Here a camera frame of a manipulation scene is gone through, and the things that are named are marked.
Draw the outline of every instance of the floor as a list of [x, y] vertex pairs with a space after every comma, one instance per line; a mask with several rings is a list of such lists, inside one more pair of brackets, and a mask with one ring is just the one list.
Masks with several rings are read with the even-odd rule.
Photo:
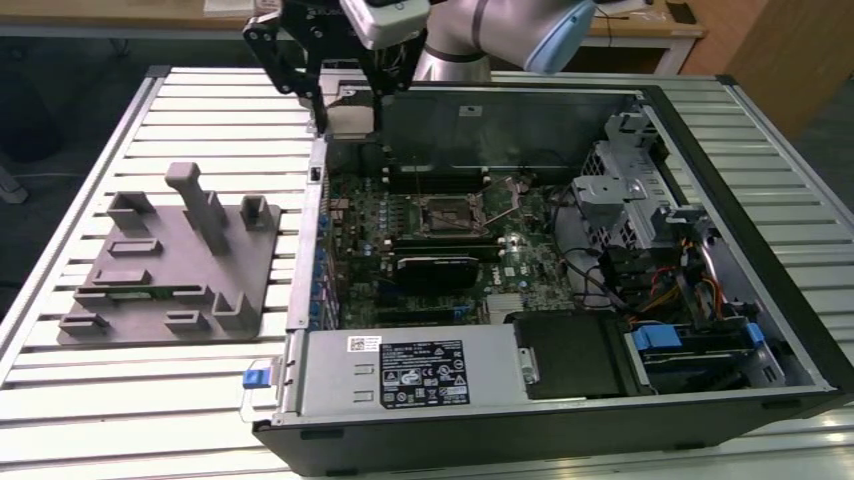
[[[43, 96], [64, 138], [59, 153], [0, 164], [30, 191], [0, 202], [0, 318], [39, 259], [150, 65], [257, 66], [241, 42], [134, 41], [123, 56], [107, 40], [0, 39], [0, 71], [22, 73]], [[854, 82], [816, 119], [797, 147], [854, 208]]]

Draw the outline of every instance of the red wire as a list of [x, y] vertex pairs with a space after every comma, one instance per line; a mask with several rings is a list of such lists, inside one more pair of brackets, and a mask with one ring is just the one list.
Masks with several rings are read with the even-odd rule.
[[656, 282], [658, 282], [658, 276], [665, 273], [665, 272], [670, 272], [672, 270], [676, 270], [677, 267], [662, 267], [656, 271], [656, 275], [653, 275], [653, 288], [650, 289], [650, 295], [656, 295], [656, 288], [658, 287], [658, 285], [656, 285]]

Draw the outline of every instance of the warning label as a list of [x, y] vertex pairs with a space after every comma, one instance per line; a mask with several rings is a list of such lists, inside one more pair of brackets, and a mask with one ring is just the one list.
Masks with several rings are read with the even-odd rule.
[[469, 403], [463, 341], [383, 343], [379, 351], [383, 407]]

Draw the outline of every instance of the black cable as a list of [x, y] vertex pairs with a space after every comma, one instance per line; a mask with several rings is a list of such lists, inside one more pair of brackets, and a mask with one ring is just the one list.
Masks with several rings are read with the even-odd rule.
[[[569, 250], [566, 250], [564, 252], [564, 256], [566, 256], [568, 253], [572, 252], [577, 252], [577, 251], [584, 251], [584, 252], [590, 252], [590, 251], [596, 251], [596, 249], [590, 249], [590, 248], [584, 248], [584, 247], [576, 247], [576, 248], [570, 248]], [[617, 308], [618, 310], [622, 310], [625, 312], [629, 312], [632, 314], [637, 314], [636, 310], [629, 306], [629, 304], [624, 301], [622, 298], [620, 298], [620, 296], [617, 295], [617, 293], [614, 293], [614, 291], [605, 286], [605, 284], [597, 280], [596, 278], [593, 278], [592, 275], [589, 275], [573, 262], [570, 262], [566, 258], [564, 258], [562, 260], [564, 262], [566, 262], [568, 267], [570, 267], [570, 269], [578, 273], [586, 281], [590, 281], [590, 283], [602, 291], [602, 293], [605, 294], [605, 296], [609, 298], [609, 300], [612, 300], [612, 303], [614, 304], [614, 308]]]
[[573, 189], [573, 185], [568, 185], [564, 188], [564, 191], [561, 192], [561, 196], [558, 197], [558, 204], [556, 205], [556, 210], [554, 212], [552, 212], [552, 223], [549, 227], [552, 228], [553, 232], [558, 231], [558, 212], [564, 208], [564, 202], [566, 201], [566, 197], [569, 196], [572, 189]]
[[602, 10], [602, 8], [600, 8], [597, 6], [597, 10], [600, 10], [600, 13], [602, 15], [605, 15], [605, 24], [608, 25], [609, 28], [609, 48], [612, 48], [612, 46], [614, 45], [614, 32], [612, 32], [612, 16], [605, 13], [605, 10]]

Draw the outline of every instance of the aluminum extrusion table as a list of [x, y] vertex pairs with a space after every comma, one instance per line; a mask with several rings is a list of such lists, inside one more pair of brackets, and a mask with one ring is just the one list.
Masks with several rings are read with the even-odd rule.
[[[341, 79], [329, 72], [325, 91]], [[737, 86], [712, 77], [499, 74], [513, 82], [658, 84], [854, 360], [854, 217]], [[250, 432], [255, 391], [242, 373], [283, 348], [302, 188], [313, 151], [309, 111], [261, 70], [153, 68], [55, 237], [0, 326], [0, 478], [289, 479], [298, 476]], [[177, 204], [163, 181], [195, 161], [225, 204], [263, 193], [283, 210], [262, 334], [214, 346], [70, 348], [56, 342], [113, 226], [110, 196], [143, 190]], [[676, 177], [689, 199], [692, 186]], [[375, 478], [850, 478], [854, 410], [773, 424], [716, 448], [374, 475]]]

